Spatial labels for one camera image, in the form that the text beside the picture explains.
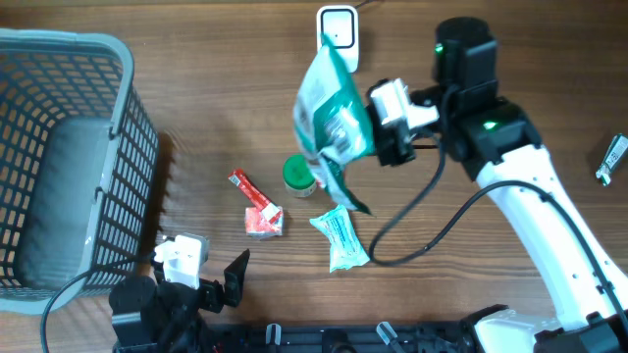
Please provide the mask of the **long red sachet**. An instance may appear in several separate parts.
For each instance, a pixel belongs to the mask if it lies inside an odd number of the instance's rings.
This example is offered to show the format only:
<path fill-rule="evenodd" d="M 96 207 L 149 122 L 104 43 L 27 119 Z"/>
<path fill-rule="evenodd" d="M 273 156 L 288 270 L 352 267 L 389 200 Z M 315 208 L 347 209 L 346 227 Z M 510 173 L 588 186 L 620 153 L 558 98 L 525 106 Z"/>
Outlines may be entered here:
<path fill-rule="evenodd" d="M 266 221 L 276 224 L 280 220 L 283 211 L 250 181 L 242 169 L 234 169 L 229 174 L 229 180 L 255 206 Z"/>

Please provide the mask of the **red tissue box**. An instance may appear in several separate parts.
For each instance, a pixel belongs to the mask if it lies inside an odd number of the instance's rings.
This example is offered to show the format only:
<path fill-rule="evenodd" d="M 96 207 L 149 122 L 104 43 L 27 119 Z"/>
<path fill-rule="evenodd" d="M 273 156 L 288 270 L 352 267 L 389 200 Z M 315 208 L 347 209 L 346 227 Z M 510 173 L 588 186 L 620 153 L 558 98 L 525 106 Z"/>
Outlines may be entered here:
<path fill-rule="evenodd" d="M 280 217 L 274 223 L 271 223 L 264 218 L 257 208 L 246 208 L 244 213 L 244 226 L 246 234 L 252 238 L 263 239 L 281 236 L 284 228 L 283 209 L 280 209 Z"/>

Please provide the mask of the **mint tissue pack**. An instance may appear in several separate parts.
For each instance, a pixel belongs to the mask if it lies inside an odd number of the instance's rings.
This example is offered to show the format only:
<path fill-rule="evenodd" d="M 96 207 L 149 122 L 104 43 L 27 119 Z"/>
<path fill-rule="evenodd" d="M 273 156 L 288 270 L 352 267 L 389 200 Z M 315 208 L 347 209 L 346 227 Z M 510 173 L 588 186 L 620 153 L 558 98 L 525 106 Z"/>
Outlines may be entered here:
<path fill-rule="evenodd" d="M 370 258 L 357 237 L 348 210 L 343 205 L 309 220 L 330 242 L 330 272 L 350 270 L 367 264 Z"/>

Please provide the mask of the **green 3M gloves packet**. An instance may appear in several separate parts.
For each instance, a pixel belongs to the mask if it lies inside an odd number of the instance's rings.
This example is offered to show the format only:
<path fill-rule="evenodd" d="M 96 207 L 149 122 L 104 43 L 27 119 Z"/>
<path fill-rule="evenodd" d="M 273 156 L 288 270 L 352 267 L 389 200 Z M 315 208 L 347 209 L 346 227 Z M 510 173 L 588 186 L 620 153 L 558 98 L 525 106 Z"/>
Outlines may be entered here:
<path fill-rule="evenodd" d="M 298 88 L 293 131 L 306 166 L 317 184 L 337 204 L 370 214 L 348 188 L 348 164 L 375 152 L 373 126 L 351 73 L 333 45 L 319 36 L 321 47 Z"/>

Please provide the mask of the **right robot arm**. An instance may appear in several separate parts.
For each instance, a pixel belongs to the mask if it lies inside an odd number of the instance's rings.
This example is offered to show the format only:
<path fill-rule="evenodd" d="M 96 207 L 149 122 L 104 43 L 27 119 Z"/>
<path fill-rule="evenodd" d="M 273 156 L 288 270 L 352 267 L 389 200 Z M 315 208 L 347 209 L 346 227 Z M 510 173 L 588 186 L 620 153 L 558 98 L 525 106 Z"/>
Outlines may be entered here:
<path fill-rule="evenodd" d="M 382 165 L 415 156 L 435 140 L 506 217 L 539 271 L 555 314 L 494 305 L 462 319 L 458 352 L 623 352 L 627 277 L 603 250 L 563 188 L 550 153 L 524 110 L 497 92 L 497 40 L 480 19 L 436 30 L 434 85 L 410 91 L 383 79 L 367 94 Z"/>

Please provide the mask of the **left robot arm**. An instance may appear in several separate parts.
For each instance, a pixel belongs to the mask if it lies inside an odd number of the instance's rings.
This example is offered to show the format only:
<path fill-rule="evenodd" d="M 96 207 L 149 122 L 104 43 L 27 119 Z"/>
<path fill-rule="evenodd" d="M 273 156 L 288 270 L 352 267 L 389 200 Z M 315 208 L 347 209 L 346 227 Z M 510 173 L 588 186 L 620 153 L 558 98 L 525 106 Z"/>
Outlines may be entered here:
<path fill-rule="evenodd" d="M 250 251 L 244 250 L 224 269 L 225 281 L 203 279 L 197 288 L 157 278 L 129 277 L 109 295 L 114 352 L 226 352 L 230 337 L 210 329 L 201 310 L 220 313 L 237 307 L 243 296 Z"/>

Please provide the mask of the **chicken seasoning jar green lid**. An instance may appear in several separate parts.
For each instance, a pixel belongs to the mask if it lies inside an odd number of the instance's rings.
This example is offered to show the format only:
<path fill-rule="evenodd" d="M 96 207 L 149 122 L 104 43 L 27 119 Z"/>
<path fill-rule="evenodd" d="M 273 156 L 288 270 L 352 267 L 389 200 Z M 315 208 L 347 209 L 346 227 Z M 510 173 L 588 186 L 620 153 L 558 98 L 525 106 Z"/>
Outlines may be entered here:
<path fill-rule="evenodd" d="M 296 198 L 308 197 L 317 188 L 316 178 L 311 174 L 306 159 L 301 154 L 294 154 L 286 159 L 283 180 L 287 192 Z"/>

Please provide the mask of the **small green white box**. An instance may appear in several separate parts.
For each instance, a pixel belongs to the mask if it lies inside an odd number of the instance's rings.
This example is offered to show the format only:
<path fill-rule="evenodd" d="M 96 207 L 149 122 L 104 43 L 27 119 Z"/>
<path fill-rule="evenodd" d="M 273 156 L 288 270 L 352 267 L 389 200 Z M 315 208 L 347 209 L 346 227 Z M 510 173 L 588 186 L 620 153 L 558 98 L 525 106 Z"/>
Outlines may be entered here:
<path fill-rule="evenodd" d="M 608 146 L 602 162 L 596 170 L 596 178 L 603 186 L 609 186 L 611 175 L 627 155 L 627 136 L 623 133 L 615 135 Z"/>

